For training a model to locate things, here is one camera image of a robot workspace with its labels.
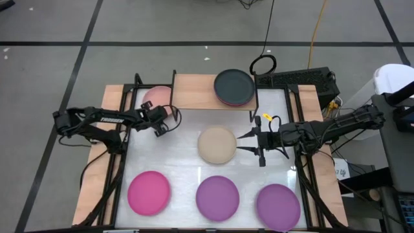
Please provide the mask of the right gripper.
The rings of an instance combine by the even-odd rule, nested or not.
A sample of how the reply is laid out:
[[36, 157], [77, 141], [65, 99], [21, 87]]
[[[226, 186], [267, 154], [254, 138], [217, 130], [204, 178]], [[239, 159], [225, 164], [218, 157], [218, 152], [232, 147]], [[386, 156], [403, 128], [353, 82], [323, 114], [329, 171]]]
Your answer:
[[[272, 121], [275, 118], [279, 120], [278, 125], [281, 126], [281, 118], [277, 115], [274, 115], [274, 116], [272, 116]], [[268, 121], [269, 131], [273, 131], [272, 127], [271, 127], [272, 121]], [[248, 133], [245, 133], [244, 135], [238, 137], [237, 139], [244, 139], [244, 138], [248, 138], [248, 137], [257, 136], [257, 145], [258, 145], [258, 147], [255, 148], [255, 147], [238, 146], [237, 149], [246, 150], [246, 151], [252, 152], [254, 155], [258, 155], [259, 156], [259, 166], [260, 167], [265, 167], [266, 166], [266, 159], [265, 159], [264, 151], [265, 150], [266, 151], [276, 150], [276, 151], [281, 153], [282, 150], [279, 147], [274, 148], [274, 149], [270, 149], [268, 147], [267, 132], [269, 132], [269, 131], [263, 132], [261, 130], [261, 118], [260, 118], [260, 116], [256, 116], [254, 118], [254, 122], [255, 122], [256, 126], [254, 128], [252, 128]]]

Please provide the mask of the salmon pink plate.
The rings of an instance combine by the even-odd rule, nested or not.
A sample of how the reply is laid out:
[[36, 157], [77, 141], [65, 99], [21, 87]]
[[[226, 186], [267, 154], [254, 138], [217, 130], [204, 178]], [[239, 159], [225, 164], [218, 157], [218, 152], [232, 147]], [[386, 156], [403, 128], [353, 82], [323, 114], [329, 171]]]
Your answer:
[[170, 103], [171, 88], [166, 86], [156, 86], [151, 88], [143, 97], [142, 103], [150, 101], [152, 103], [152, 108], [160, 105], [164, 105], [164, 109], [167, 114], [171, 114]]

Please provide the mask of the beige plate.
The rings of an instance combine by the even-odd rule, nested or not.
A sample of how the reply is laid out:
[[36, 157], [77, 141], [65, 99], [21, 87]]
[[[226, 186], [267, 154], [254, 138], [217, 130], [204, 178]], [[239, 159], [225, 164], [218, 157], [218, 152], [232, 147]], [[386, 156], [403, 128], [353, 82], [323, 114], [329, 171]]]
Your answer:
[[235, 155], [236, 147], [236, 137], [223, 126], [206, 128], [197, 140], [199, 156], [211, 164], [229, 162]]

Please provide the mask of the magenta plate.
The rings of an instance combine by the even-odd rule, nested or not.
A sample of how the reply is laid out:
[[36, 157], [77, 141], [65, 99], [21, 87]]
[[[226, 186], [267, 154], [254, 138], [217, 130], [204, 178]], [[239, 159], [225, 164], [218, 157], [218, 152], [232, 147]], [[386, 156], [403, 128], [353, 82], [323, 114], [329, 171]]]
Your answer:
[[222, 103], [224, 103], [224, 104], [226, 104], [228, 106], [232, 106], [232, 107], [241, 107], [241, 106], [248, 105], [251, 102], [254, 102], [254, 99], [253, 98], [251, 98], [249, 100], [243, 100], [243, 101], [235, 101], [235, 100], [234, 101], [227, 101], [227, 100], [224, 100], [222, 98], [218, 98], [218, 100], [220, 102], [222, 102]]

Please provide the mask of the purple plate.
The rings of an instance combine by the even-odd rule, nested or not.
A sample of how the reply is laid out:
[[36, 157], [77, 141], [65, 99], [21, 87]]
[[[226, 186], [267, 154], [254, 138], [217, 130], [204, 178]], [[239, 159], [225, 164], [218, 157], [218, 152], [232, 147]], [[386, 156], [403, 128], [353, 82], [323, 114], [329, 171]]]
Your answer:
[[227, 177], [216, 175], [203, 180], [196, 192], [199, 212], [210, 221], [226, 221], [237, 211], [240, 202], [236, 185]]
[[256, 212], [261, 222], [278, 232], [292, 230], [300, 220], [301, 208], [296, 194], [282, 184], [262, 188], [256, 198]]

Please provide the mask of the dark teal plate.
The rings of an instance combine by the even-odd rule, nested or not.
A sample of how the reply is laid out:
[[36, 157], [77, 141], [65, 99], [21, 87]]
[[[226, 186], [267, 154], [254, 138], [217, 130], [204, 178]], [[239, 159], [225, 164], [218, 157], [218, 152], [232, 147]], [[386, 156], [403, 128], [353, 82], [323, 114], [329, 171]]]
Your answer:
[[220, 72], [213, 82], [213, 90], [217, 98], [227, 101], [249, 100], [255, 95], [253, 78], [239, 69]]

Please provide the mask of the hot pink plate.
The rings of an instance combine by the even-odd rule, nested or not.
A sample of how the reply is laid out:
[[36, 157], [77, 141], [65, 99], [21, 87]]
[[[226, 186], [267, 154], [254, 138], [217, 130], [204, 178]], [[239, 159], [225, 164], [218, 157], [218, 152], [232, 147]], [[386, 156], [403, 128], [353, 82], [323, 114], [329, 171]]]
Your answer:
[[141, 216], [155, 216], [167, 207], [171, 197], [168, 179], [160, 172], [146, 171], [138, 174], [127, 191], [127, 201]]

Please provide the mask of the white paper sheet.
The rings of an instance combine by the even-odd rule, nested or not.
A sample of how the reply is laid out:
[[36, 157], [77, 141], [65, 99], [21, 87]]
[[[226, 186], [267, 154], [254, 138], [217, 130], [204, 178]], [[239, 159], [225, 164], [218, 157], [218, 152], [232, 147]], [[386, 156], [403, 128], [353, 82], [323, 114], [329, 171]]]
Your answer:
[[334, 158], [334, 168], [337, 179], [343, 180], [350, 178], [349, 167], [346, 160]]

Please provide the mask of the white bin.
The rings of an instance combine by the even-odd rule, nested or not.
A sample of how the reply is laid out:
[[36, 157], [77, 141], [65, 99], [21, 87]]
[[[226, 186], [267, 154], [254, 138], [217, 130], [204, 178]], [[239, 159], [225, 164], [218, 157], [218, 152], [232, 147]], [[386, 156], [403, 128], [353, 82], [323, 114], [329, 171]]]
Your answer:
[[402, 64], [387, 64], [373, 75], [376, 94], [395, 93], [414, 82], [414, 68]]

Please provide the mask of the laptop keyboard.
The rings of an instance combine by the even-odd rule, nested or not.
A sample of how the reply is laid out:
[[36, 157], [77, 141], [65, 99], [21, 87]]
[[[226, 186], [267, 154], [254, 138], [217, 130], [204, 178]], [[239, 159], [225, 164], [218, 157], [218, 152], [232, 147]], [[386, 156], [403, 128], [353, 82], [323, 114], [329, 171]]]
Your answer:
[[410, 232], [414, 232], [414, 194], [397, 194], [397, 208], [405, 224], [410, 226]]

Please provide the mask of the black metal table frame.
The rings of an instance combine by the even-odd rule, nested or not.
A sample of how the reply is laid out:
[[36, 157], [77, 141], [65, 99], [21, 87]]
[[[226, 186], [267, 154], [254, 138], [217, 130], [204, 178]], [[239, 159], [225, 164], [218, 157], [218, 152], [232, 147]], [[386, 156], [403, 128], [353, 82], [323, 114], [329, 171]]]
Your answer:
[[[130, 109], [134, 102], [133, 87], [133, 84], [107, 85], [103, 95], [102, 107], [110, 110]], [[305, 120], [322, 119], [315, 86], [289, 85], [287, 88], [289, 90], [288, 106], [292, 108], [292, 116], [295, 121], [298, 121], [300, 117]], [[90, 149], [89, 167], [84, 173], [83, 186], [80, 190], [72, 220], [73, 225], [79, 225], [92, 212], [109, 183], [114, 180], [120, 167], [122, 156], [102, 153], [103, 150], [104, 147], [101, 144], [96, 144]], [[348, 220], [340, 196], [340, 187], [334, 176], [334, 165], [327, 160], [328, 155], [331, 155], [331, 151], [328, 146], [324, 146], [320, 152], [312, 157], [316, 184], [321, 199], [329, 210], [338, 221], [347, 226]]]

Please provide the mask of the wooden shelf with black frame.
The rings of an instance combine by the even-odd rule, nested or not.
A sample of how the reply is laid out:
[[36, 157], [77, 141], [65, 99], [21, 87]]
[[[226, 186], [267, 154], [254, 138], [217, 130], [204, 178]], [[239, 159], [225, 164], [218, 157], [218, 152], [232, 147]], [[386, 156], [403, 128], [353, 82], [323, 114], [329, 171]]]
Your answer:
[[216, 74], [177, 74], [173, 71], [170, 104], [178, 109], [249, 111], [253, 122], [259, 109], [257, 87], [254, 97], [245, 105], [232, 106], [220, 101], [213, 89]]

